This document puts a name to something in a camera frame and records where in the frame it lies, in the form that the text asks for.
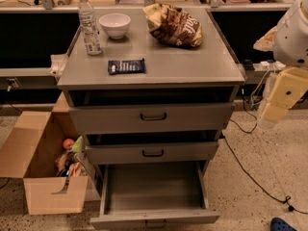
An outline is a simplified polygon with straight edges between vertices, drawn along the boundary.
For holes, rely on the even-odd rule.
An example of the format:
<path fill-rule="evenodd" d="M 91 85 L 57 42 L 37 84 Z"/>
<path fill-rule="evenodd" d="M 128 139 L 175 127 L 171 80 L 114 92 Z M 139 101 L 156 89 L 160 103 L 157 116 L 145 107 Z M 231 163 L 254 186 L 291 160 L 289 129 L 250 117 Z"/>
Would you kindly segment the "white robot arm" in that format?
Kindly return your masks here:
<path fill-rule="evenodd" d="M 253 48 L 286 66 L 269 76 L 258 110 L 258 125 L 271 128 L 308 91 L 308 0 L 295 0 Z"/>

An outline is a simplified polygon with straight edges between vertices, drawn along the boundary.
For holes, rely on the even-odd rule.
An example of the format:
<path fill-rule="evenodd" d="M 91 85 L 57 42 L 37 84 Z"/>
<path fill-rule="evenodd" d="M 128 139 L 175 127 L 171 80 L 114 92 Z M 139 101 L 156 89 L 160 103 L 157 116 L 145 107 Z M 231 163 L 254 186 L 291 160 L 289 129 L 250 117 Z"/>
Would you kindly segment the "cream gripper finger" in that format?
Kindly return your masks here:
<path fill-rule="evenodd" d="M 255 50 L 268 52 L 273 50 L 274 36 L 276 33 L 277 27 L 274 26 L 268 30 L 261 38 L 259 38 L 254 44 L 253 48 Z"/>
<path fill-rule="evenodd" d="M 259 107 L 260 123 L 277 123 L 308 91 L 308 70 L 291 67 L 270 76 Z"/>

